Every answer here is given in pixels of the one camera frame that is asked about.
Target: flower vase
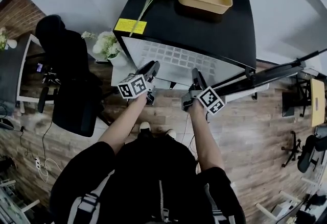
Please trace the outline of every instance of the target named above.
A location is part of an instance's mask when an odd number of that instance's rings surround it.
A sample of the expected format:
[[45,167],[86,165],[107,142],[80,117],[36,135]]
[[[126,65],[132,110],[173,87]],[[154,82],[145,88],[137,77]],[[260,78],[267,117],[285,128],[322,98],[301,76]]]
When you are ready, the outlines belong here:
[[108,61],[111,62],[113,67],[124,67],[128,65],[127,56],[123,52],[118,53],[116,57],[108,58]]
[[9,45],[10,48],[15,49],[17,47],[17,41],[12,40],[12,39],[8,39],[7,40],[7,45]]

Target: power strip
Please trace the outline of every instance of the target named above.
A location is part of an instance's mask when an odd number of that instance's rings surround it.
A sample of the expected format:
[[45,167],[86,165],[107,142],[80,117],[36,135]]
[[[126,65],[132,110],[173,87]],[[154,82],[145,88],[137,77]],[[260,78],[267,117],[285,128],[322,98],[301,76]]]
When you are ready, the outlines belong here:
[[40,159],[38,157],[35,158],[35,166],[37,169],[41,169]]

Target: brick wall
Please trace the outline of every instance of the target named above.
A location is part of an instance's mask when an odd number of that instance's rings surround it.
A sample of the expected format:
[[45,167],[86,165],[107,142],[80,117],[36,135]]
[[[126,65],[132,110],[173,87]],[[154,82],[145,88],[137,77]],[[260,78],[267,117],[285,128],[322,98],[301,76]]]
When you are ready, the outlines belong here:
[[35,33],[35,27],[45,14],[31,0],[2,0],[0,28],[6,27],[10,39],[23,33]]

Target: yellow sticky note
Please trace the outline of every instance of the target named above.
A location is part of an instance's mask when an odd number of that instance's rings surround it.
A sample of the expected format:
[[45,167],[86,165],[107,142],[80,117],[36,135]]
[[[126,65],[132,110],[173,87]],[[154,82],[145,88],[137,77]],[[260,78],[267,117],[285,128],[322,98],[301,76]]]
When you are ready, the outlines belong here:
[[[122,32],[132,32],[136,20],[120,18],[116,24],[115,30]],[[147,22],[139,21],[134,29],[134,33],[143,34]]]

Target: shoe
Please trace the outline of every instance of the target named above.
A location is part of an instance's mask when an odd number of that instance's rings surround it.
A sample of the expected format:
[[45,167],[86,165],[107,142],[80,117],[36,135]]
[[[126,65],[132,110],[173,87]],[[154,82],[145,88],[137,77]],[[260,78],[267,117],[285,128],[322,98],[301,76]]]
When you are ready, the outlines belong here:
[[150,124],[147,121],[143,121],[139,125],[139,132],[141,132],[141,131],[149,131],[149,132],[151,132]]
[[166,132],[166,136],[169,136],[169,137],[171,137],[172,139],[176,139],[176,132],[175,132],[175,130],[173,130],[173,129],[170,129],[170,130],[168,130],[167,132]]

